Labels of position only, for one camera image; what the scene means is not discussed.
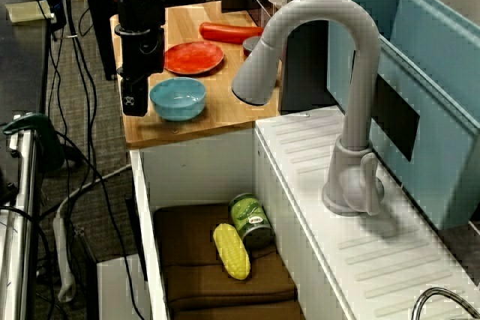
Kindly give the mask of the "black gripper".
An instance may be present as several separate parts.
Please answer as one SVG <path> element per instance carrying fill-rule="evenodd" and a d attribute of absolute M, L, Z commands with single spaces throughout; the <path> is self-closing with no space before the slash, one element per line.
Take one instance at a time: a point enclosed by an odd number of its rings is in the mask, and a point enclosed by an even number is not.
<path fill-rule="evenodd" d="M 143 117 L 148 111 L 148 78 L 164 71 L 164 29 L 127 31 L 118 24 L 114 32 L 121 38 L 122 64 L 117 69 L 121 77 L 121 106 L 127 116 Z"/>

